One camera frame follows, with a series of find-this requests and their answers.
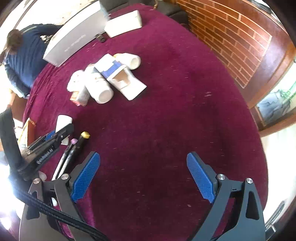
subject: white eraser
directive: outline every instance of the white eraser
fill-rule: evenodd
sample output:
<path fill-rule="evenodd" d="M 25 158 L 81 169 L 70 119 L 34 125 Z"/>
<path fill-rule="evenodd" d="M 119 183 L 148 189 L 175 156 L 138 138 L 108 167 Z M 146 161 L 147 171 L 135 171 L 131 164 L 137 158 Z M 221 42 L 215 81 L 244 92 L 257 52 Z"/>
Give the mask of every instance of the white eraser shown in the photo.
<path fill-rule="evenodd" d="M 66 125 L 71 124 L 73 121 L 72 117 L 69 117 L 67 115 L 59 115 L 57 117 L 57 126 L 56 126 L 56 133 L 64 128 Z M 69 137 L 66 137 L 62 140 L 62 145 L 68 145 L 69 144 Z"/>

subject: cardboard packaging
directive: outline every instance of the cardboard packaging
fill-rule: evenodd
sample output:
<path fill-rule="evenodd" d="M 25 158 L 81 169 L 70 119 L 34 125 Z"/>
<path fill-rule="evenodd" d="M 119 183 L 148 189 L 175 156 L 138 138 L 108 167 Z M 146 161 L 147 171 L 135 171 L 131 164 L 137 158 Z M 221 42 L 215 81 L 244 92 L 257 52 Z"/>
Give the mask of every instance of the cardboard packaging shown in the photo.
<path fill-rule="evenodd" d="M 121 15 L 107 22 L 105 31 L 110 38 L 142 27 L 142 19 L 138 10 Z"/>
<path fill-rule="evenodd" d="M 51 38 L 43 59 L 60 67 L 96 35 L 104 33 L 108 19 L 108 13 L 100 1 L 90 4 L 66 22 Z"/>

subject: white foam block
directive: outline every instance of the white foam block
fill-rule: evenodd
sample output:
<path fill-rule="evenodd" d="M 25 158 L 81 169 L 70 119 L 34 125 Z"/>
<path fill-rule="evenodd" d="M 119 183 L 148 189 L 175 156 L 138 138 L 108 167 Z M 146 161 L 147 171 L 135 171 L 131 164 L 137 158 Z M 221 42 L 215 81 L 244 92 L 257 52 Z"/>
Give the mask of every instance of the white foam block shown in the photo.
<path fill-rule="evenodd" d="M 142 27 L 142 19 L 138 10 L 121 15 L 107 22 L 105 31 L 110 38 Z"/>
<path fill-rule="evenodd" d="M 64 128 L 66 125 L 71 124 L 73 121 L 72 117 L 67 115 L 59 115 L 57 117 L 57 125 L 56 125 L 56 132 L 58 132 L 60 129 Z M 69 144 L 69 137 L 66 137 L 62 140 L 62 145 L 68 145 Z"/>

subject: white wall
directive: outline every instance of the white wall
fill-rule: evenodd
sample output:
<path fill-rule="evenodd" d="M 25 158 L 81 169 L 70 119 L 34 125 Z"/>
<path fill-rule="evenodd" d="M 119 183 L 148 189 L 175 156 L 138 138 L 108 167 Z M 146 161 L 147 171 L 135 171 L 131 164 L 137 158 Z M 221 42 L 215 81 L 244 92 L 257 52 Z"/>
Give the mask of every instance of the white wall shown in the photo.
<path fill-rule="evenodd" d="M 285 208 L 296 195 L 296 124 L 261 138 L 267 159 L 268 198 L 263 211 L 265 222 L 281 201 Z"/>

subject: gray cardboard box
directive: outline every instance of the gray cardboard box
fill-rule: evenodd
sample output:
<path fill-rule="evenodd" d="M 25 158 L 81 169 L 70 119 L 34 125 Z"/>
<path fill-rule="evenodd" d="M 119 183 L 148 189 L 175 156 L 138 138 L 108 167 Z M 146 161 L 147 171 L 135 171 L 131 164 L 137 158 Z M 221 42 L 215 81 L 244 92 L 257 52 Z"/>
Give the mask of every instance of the gray cardboard box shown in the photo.
<path fill-rule="evenodd" d="M 60 67 L 69 57 L 104 33 L 108 21 L 105 8 L 96 1 L 77 13 L 51 38 L 43 59 Z"/>

